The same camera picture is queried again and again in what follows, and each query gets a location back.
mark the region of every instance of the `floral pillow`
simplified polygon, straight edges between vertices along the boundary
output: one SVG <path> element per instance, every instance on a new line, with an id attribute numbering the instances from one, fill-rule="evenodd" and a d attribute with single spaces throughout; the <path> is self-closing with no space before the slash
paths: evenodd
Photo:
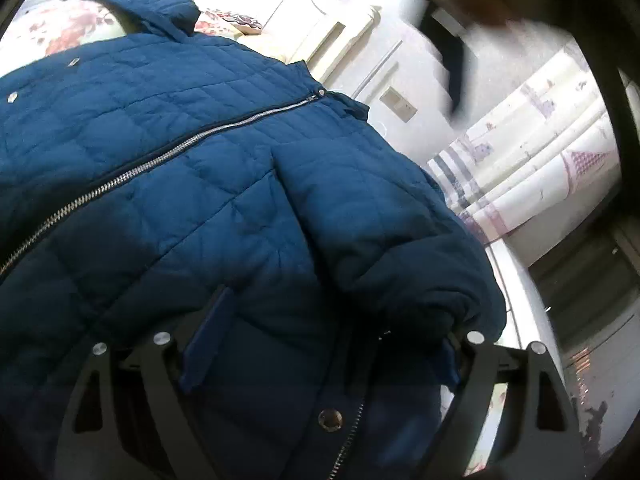
<path id="1" fill-rule="evenodd" d="M 14 19 L 0 40 L 0 76 L 37 59 L 124 36 L 121 20 L 89 0 L 51 0 Z"/>
<path id="2" fill-rule="evenodd" d="M 195 26 L 196 32 L 208 36 L 225 36 L 237 40 L 243 34 L 260 34 L 262 24 L 251 16 L 217 9 L 205 9 Z"/>
<path id="3" fill-rule="evenodd" d="M 243 34 L 260 34 L 262 32 L 262 24 L 251 16 L 226 12 L 225 10 L 213 10 L 211 12 L 233 25 Z"/>
<path id="4" fill-rule="evenodd" d="M 205 10 L 200 13 L 200 17 L 196 22 L 194 31 L 201 32 L 207 36 L 223 36 L 230 40 L 237 40 L 242 36 L 242 32 L 230 23 L 218 17 L 211 10 Z"/>

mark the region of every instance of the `metal button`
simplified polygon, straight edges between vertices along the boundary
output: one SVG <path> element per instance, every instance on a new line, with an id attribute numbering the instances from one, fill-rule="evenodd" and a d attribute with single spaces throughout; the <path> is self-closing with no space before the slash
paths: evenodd
<path id="1" fill-rule="evenodd" d="M 531 349 L 538 355 L 544 355 L 546 352 L 546 346 L 540 341 L 534 341 L 531 343 Z"/>
<path id="2" fill-rule="evenodd" d="M 480 332 L 476 332 L 474 330 L 466 335 L 466 340 L 473 345 L 481 345 L 484 343 L 484 336 Z"/>
<path id="3" fill-rule="evenodd" d="M 107 345 L 105 343 L 96 343 L 91 352 L 94 355 L 102 355 L 107 351 Z"/>
<path id="4" fill-rule="evenodd" d="M 154 336 L 154 343 L 158 346 L 164 346 L 169 341 L 171 341 L 171 334 L 169 334 L 168 332 L 158 332 Z"/>
<path id="5" fill-rule="evenodd" d="M 318 415 L 318 424 L 320 427 L 328 433 L 340 430 L 344 421 L 342 419 L 342 413 L 333 408 L 329 410 L 322 410 Z"/>

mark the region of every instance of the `jacket sleeve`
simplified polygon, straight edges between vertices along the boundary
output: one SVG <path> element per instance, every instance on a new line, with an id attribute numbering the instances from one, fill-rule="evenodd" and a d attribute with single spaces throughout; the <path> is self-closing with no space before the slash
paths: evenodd
<path id="1" fill-rule="evenodd" d="M 300 223 L 359 309 L 428 344 L 457 328 L 500 337 L 504 297 L 484 249 L 426 178 L 408 182 L 398 158 L 339 140 L 273 156 Z"/>

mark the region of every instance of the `metal zipper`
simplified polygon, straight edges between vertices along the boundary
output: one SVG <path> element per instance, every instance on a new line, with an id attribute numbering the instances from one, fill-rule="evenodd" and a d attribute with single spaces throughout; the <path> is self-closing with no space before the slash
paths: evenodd
<path id="1" fill-rule="evenodd" d="M 356 418 L 351 425 L 351 429 L 349 430 L 349 434 L 347 435 L 347 440 L 344 441 L 342 447 L 340 448 L 340 453 L 338 453 L 338 457 L 335 459 L 334 467 L 331 469 L 327 480 L 335 480 L 335 477 L 340 472 L 342 468 L 342 464 L 344 464 L 347 455 L 353 445 L 353 441 L 356 438 L 356 434 L 358 433 L 358 427 L 360 425 L 360 419 L 362 418 L 362 412 L 364 410 L 364 401 L 362 401 L 361 405 L 358 407 L 358 411 L 356 412 Z"/>
<path id="2" fill-rule="evenodd" d="M 320 96 L 324 95 L 324 90 L 320 90 Z M 52 227 L 55 227 L 61 220 L 65 219 L 69 216 L 73 211 L 78 209 L 80 206 L 85 205 L 97 198 L 100 198 L 102 195 L 115 189 L 117 187 L 122 186 L 122 184 L 126 184 L 129 180 L 138 176 L 141 173 L 145 173 L 146 171 L 152 170 L 169 161 L 171 158 L 174 158 L 176 155 L 180 155 L 182 152 L 188 150 L 190 147 L 205 139 L 206 137 L 212 136 L 213 134 L 218 134 L 230 128 L 237 128 L 239 126 L 246 126 L 247 124 L 254 123 L 257 120 L 260 120 L 264 117 L 268 117 L 273 114 L 277 114 L 280 112 L 286 112 L 288 110 L 293 110 L 294 108 L 299 108 L 303 105 L 306 105 L 312 101 L 318 99 L 317 95 L 311 95 L 300 101 L 299 103 L 295 103 L 292 105 L 284 106 L 282 108 L 272 108 L 271 110 L 267 110 L 264 112 L 260 112 L 259 114 L 252 115 L 242 121 L 238 121 L 236 123 L 222 124 L 222 126 L 216 126 L 215 128 L 210 128 L 209 130 L 205 130 L 204 132 L 200 132 L 199 134 L 194 134 L 189 139 L 181 142 L 174 148 L 164 152 L 162 155 L 153 158 L 152 160 L 145 162 L 144 164 L 140 164 L 139 166 L 133 168 L 132 170 L 126 171 L 125 173 L 117 176 L 116 178 L 108 181 L 106 184 L 102 184 L 100 187 L 95 188 L 94 190 L 79 196 L 73 202 L 68 203 L 63 208 L 58 209 L 53 215 L 47 218 L 38 229 L 27 238 L 9 257 L 2 267 L 0 267 L 0 278 L 2 278 L 6 272 L 11 268 L 11 266 L 21 257 L 23 254 L 29 250 L 29 248 L 36 243 L 42 235 L 49 231 Z"/>

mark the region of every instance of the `quilted puffer jacket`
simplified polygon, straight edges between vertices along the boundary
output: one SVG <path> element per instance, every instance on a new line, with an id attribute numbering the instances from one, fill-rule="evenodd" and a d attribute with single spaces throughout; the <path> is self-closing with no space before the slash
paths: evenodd
<path id="1" fill-rule="evenodd" d="M 141 32 L 0 78 L 0 415 L 51 475 L 92 347 L 223 285 L 185 399 L 225 478 L 406 478 L 456 380 L 444 337 L 505 324 L 482 247 L 303 63 L 194 34 L 191 0 L 98 1 Z"/>

